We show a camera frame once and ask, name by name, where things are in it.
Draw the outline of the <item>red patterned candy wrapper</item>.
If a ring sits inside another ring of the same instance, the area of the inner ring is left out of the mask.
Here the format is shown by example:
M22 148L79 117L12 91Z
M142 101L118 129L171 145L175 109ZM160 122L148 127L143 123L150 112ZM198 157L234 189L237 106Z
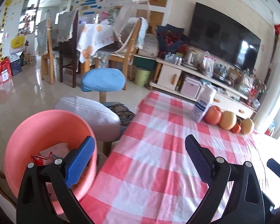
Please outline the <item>red patterned candy wrapper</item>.
M52 152L49 153L48 157L41 155L31 155L31 159L36 166L49 165L54 161L54 155Z

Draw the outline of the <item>white blue milk carton box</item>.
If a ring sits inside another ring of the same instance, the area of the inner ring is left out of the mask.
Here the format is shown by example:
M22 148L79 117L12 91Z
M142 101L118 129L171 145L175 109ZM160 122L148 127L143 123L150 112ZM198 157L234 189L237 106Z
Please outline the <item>white blue milk carton box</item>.
M65 158L66 155L69 153L69 147L67 143L59 143L52 147L49 147L45 150L40 151L40 156L49 158L51 154L60 157Z

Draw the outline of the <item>pink plastic trash bin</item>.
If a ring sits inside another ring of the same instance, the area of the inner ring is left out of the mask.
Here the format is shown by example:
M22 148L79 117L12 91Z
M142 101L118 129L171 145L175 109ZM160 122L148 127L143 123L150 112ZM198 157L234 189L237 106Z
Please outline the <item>pink plastic trash bin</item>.
M32 155L59 143L76 149L87 136L95 137L89 124L69 111L42 111L23 121L11 135L4 154L4 172L14 196L18 196Z

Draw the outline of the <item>orange tangerine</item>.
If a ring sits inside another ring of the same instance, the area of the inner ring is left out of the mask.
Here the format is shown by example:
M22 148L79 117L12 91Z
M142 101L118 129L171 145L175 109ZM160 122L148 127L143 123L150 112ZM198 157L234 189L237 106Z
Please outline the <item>orange tangerine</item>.
M231 129L231 132L232 132L233 134L238 134L238 133L240 133L240 132L241 132L241 125L240 125L239 123L236 123L236 124L234 125L234 127Z

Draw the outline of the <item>yellow pear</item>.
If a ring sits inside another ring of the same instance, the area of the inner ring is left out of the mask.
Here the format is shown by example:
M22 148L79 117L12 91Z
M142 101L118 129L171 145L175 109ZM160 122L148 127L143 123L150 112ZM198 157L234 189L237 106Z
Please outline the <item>yellow pear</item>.
M222 113L219 126L223 130L231 130L237 122L237 116L235 113L230 112L230 111L224 111Z
M254 122L250 118L242 120L240 126L241 133L243 133L244 135L251 134L254 130Z

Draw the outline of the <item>red apple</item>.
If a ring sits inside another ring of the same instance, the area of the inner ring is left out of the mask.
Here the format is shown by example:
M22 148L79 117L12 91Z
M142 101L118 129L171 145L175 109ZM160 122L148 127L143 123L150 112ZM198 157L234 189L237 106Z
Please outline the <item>red apple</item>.
M204 121L210 125L217 125L221 119L222 111L218 106L211 106L204 116Z

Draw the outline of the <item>red white checkered tablecloth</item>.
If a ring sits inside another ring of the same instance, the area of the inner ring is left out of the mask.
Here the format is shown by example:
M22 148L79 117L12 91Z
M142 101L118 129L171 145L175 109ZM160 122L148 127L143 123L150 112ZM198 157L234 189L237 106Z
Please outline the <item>red white checkered tablecloth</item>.
M193 135L228 162L252 162L266 188L265 167L254 135L244 136L196 123L192 104L152 91L97 174L81 206L95 223L185 223L208 186L185 150Z

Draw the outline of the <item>grey round pouf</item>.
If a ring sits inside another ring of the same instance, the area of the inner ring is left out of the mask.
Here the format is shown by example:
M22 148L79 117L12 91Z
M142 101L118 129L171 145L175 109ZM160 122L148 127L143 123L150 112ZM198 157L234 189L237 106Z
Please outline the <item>grey round pouf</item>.
M115 142L121 136L119 116L100 102L79 96L65 96L53 108L80 116L92 128L98 141Z

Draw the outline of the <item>pink storage box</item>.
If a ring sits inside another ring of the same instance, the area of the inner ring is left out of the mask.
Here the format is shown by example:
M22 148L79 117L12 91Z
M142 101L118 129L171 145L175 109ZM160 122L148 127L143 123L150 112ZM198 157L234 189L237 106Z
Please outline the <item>pink storage box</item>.
M181 86L181 94L196 98L201 87L201 82L199 79L196 79L191 76L185 76L183 85Z

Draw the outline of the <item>red boxes stack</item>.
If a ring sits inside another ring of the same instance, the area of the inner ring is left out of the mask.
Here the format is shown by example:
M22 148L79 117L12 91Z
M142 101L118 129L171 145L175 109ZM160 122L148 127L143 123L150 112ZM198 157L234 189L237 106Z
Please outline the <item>red boxes stack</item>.
M11 63L9 57L0 61L0 85L12 77Z

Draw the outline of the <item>clear plastic bag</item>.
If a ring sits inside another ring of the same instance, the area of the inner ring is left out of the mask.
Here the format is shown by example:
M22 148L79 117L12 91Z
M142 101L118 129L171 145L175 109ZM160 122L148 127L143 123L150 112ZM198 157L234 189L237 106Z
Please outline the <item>clear plastic bag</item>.
M207 78L213 77L215 59L210 55L208 51L203 54L203 57L199 60L198 69Z

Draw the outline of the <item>green waste bin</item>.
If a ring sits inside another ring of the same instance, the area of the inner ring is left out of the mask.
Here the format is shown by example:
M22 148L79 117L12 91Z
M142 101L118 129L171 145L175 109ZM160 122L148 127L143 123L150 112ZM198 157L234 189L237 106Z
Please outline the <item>green waste bin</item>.
M150 79L151 71L142 67L136 68L135 84L137 86L145 86Z

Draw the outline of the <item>black flat television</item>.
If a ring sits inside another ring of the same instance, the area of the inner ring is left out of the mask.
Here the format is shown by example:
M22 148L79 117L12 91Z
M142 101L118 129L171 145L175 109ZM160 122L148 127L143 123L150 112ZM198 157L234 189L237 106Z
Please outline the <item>black flat television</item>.
M253 71L261 40L227 15L196 3L188 42L240 70Z

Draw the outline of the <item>dining table white cloth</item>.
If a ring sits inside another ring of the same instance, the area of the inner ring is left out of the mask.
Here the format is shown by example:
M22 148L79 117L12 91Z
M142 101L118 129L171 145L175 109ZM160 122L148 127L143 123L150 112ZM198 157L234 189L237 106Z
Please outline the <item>dining table white cloth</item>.
M98 50L114 43L113 26L107 24L81 24L77 42L79 61L84 63Z

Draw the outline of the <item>dark wooden chair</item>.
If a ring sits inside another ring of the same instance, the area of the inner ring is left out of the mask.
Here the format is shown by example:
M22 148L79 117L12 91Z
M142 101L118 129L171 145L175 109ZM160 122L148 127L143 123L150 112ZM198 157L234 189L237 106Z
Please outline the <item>dark wooden chair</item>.
M58 48L59 48L59 74L63 82L63 70L72 72L72 88L76 87L78 71L77 44L79 39L79 9L65 12L58 20Z

